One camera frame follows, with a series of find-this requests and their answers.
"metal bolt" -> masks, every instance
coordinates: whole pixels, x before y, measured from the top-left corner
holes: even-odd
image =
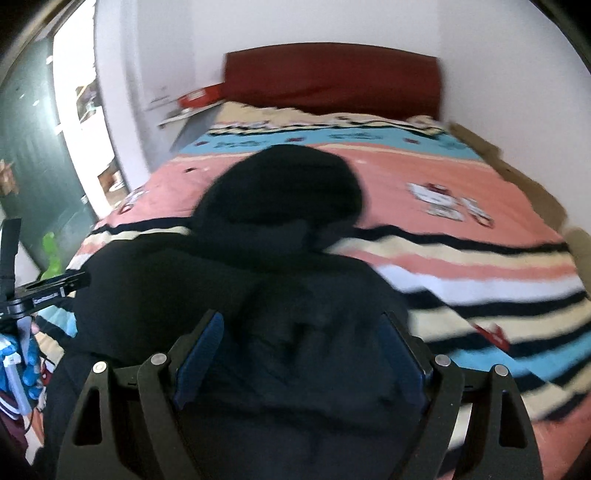
[[[495,373],[502,377],[509,375],[509,369],[505,365],[495,365]]]
[[[452,364],[452,361],[447,355],[437,355],[435,357],[435,363],[440,367],[449,367]]]
[[[152,365],[162,365],[166,361],[166,355],[164,353],[155,353],[150,361]]]
[[[92,371],[95,374],[101,374],[102,372],[104,372],[105,370],[107,370],[107,363],[106,362],[97,362],[94,364],[94,366],[92,367]]]

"bedroom wall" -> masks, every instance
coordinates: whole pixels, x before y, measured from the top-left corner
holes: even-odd
[[[170,158],[170,138],[157,128],[158,121],[177,97],[222,81],[226,52],[337,41],[437,56],[439,1],[98,0],[99,79],[124,171],[136,171],[140,158],[150,171]]]
[[[591,74],[528,0],[441,0],[444,116],[504,151],[591,232]]]

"doorway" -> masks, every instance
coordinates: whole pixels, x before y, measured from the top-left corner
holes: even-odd
[[[95,69],[95,3],[85,0],[53,38],[53,82],[63,133],[76,174],[98,218],[129,193],[105,123]]]

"mattress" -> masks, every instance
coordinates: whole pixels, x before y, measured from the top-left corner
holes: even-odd
[[[591,302],[568,245],[525,194],[429,118],[316,116],[227,102],[205,135],[97,224],[70,268],[114,240],[188,234],[193,208],[215,178],[282,143],[348,162],[365,211],[355,234],[330,252],[366,261],[400,291],[411,333],[434,353],[466,368],[506,365],[534,422],[546,478],[559,478],[591,431]],[[71,309],[40,312],[39,324],[41,348],[57,363],[60,342],[76,333]],[[447,470],[469,414],[463,407]]]

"red headboard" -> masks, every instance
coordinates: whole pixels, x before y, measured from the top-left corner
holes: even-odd
[[[294,43],[226,55],[226,100],[304,112],[439,117],[437,59],[393,48]]]

